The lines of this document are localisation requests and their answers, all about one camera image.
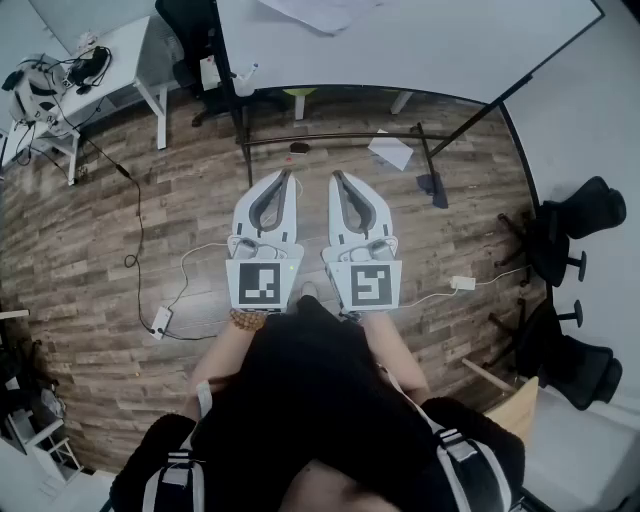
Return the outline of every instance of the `paper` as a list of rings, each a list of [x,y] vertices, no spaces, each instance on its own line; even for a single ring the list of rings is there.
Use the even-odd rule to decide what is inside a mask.
[[[375,137],[371,141],[371,144],[369,144],[369,149],[401,171],[404,171],[409,162],[409,158],[411,158],[413,154],[413,149],[395,138]]]
[[[337,34],[374,7],[388,0],[258,0],[291,18]]]

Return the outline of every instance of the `foot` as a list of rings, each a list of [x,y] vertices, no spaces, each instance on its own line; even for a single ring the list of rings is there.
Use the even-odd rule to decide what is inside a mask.
[[[300,292],[300,298],[304,297],[305,295],[309,295],[311,297],[313,297],[314,299],[318,299],[318,289],[316,288],[316,285],[313,284],[311,281],[307,281],[306,283],[304,283],[302,285],[302,291]]]

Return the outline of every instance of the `wooden floor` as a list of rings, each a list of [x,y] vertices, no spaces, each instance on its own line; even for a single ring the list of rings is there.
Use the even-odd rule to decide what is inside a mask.
[[[385,91],[319,91],[309,97],[307,119],[295,125],[292,111],[252,112],[253,136],[389,131],[408,129],[417,121],[427,132],[446,133],[477,110],[414,95],[400,115],[391,116],[393,99],[394,93]],[[292,98],[287,101],[293,106]],[[156,118],[144,106],[93,129],[95,142],[142,188],[141,299],[148,322],[182,287],[181,256],[194,247],[226,241],[234,205],[248,188],[229,117],[195,129],[191,118],[200,104],[178,93],[170,97],[169,108],[164,151],[156,150]],[[364,179],[392,209],[403,260],[402,303],[447,293],[453,275],[474,276],[479,282],[498,275],[494,260],[516,242],[496,216],[505,212],[517,218],[531,209],[525,174],[500,113],[489,115],[435,158],[448,210],[431,206],[416,186],[416,176],[426,172],[419,144],[409,143],[415,152],[400,172],[372,154],[368,143],[315,142],[306,156],[290,155],[287,145],[253,152],[256,179],[289,167],[304,188],[298,201],[298,241],[305,258],[297,286],[315,282],[321,301],[336,310],[320,258],[328,245],[328,179],[336,169]],[[61,382],[67,433],[81,462],[117,471],[146,429],[165,412],[180,408],[189,371],[215,340],[156,342],[140,327],[136,269],[123,265],[138,243],[137,192],[90,145],[85,150],[86,176],[74,187],[43,157],[6,172],[1,300],[3,309],[31,310],[28,320],[8,329],[43,341],[43,365]],[[66,159],[56,158],[64,168]],[[190,286],[174,307],[175,333],[215,334],[224,324],[229,310],[225,258],[224,247],[212,247],[188,259]],[[544,296],[539,280],[521,289],[523,275],[392,313],[434,394],[453,394],[472,382],[462,357],[482,361],[497,350],[500,335],[486,321],[489,312],[515,322],[518,297],[533,305]]]

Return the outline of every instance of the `metal bar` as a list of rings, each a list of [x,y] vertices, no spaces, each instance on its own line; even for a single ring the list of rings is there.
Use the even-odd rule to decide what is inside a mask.
[[[209,31],[209,42],[211,44],[211,51],[213,52],[213,58],[218,68],[218,74],[220,75],[220,86],[222,87],[222,93],[224,94],[225,101],[229,106],[229,113],[233,120],[233,126],[236,129],[237,142],[242,149],[242,155],[244,156],[245,163],[247,164],[247,173],[249,176],[249,183],[253,183],[253,172],[251,169],[251,153],[249,152],[246,132],[244,128],[244,122],[242,119],[242,111],[236,104],[236,93],[233,85],[233,73],[229,64],[229,57],[227,55],[227,48],[224,43],[224,35],[222,33],[222,23],[220,22],[220,13],[218,12],[217,0],[211,0],[211,13],[213,15],[214,27]]]
[[[418,123],[417,125],[418,133],[420,135],[424,135],[424,130],[422,129],[422,123]],[[436,190],[436,170],[433,167],[433,161],[431,160],[431,155],[429,154],[429,146],[427,145],[426,139],[422,139],[422,147],[424,148],[424,154],[427,158],[427,165],[429,166],[429,172],[431,173],[431,181],[433,182],[433,195],[435,196],[438,191]]]
[[[297,142],[303,140],[322,140],[322,139],[365,139],[380,137],[383,139],[426,139],[426,140],[445,140],[448,137],[443,135],[420,135],[419,133],[319,133],[314,135],[292,135],[289,137],[276,137],[274,139],[257,139],[245,141],[247,146],[261,146],[264,144],[275,144],[278,142]]]
[[[497,99],[495,99],[492,103],[485,105],[482,107],[474,116],[471,117],[466,123],[464,123],[460,128],[455,130],[449,137],[443,140],[440,144],[438,144],[433,151],[431,151],[431,157],[436,156],[440,151],[446,148],[449,144],[451,144],[454,140],[456,140],[460,135],[466,132],[469,128],[471,128],[474,124],[480,121],[483,117],[485,117],[489,112],[491,112],[494,108],[496,108],[501,103],[505,102],[511,95],[513,95],[518,89],[522,88],[526,85],[531,79],[532,75],[525,76],[522,80],[517,82],[515,85],[507,89],[503,94],[501,94]]]

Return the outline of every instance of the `white power brick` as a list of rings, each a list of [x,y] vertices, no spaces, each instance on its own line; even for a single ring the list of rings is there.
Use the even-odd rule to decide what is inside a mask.
[[[463,277],[453,276],[451,278],[451,288],[458,290],[475,290],[476,278],[475,277]]]
[[[160,307],[158,309],[158,314],[156,315],[156,319],[153,321],[153,325],[151,326],[151,336],[153,336],[157,340],[161,340],[164,336],[164,333],[167,331],[167,326],[169,325],[169,321],[173,316],[173,312],[170,309]]]

